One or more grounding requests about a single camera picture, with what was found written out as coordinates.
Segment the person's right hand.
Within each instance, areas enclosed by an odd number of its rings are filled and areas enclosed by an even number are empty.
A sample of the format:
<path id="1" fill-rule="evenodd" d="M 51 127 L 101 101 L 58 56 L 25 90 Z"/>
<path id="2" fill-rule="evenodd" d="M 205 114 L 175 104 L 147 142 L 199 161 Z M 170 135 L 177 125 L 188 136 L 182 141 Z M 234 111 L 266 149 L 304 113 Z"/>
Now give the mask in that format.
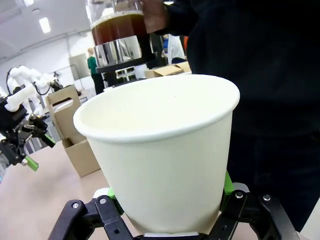
<path id="1" fill-rule="evenodd" d="M 140 1 L 147 33 L 155 33 L 168 25 L 168 10 L 162 0 Z"/>

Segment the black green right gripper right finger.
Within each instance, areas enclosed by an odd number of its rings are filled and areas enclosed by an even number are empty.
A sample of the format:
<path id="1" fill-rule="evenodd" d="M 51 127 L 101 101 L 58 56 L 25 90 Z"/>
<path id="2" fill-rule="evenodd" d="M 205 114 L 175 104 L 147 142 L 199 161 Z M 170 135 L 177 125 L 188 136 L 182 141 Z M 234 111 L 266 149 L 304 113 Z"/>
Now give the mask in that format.
<path id="1" fill-rule="evenodd" d="M 249 224 L 259 240 L 300 238 L 276 197 L 236 190 L 228 173 L 219 210 L 221 213 L 209 233 L 211 240 L 232 239 L 239 223 Z"/>

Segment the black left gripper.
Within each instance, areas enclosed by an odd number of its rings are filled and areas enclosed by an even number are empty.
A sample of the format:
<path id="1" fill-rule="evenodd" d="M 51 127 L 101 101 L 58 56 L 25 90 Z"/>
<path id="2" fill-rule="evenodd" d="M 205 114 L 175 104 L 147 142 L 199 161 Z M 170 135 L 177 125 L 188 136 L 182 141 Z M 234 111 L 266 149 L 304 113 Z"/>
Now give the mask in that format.
<path id="1" fill-rule="evenodd" d="M 8 96 L 0 96 L 0 151 L 7 158 L 10 165 L 21 164 L 37 171 L 39 164 L 26 155 L 26 139 L 19 142 L 18 131 L 26 123 L 28 112 L 23 104 L 18 105 L 16 111 L 6 109 Z M 53 148 L 56 142 L 48 135 L 48 125 L 37 115 L 31 114 L 28 123 L 22 126 L 24 132 L 30 133 L 32 138 L 42 140 L 47 146 Z"/>

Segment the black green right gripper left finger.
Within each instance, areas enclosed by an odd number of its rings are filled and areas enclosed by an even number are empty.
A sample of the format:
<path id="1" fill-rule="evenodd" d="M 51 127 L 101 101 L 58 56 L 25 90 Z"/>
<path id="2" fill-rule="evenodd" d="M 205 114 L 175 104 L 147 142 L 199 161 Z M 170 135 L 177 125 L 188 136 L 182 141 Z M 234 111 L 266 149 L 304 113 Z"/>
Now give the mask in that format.
<path id="1" fill-rule="evenodd" d="M 107 195 L 88 203 L 69 200 L 62 209 L 50 235 L 50 240 L 88 240 L 95 229 L 103 228 L 110 240 L 133 240 L 114 200 Z"/>

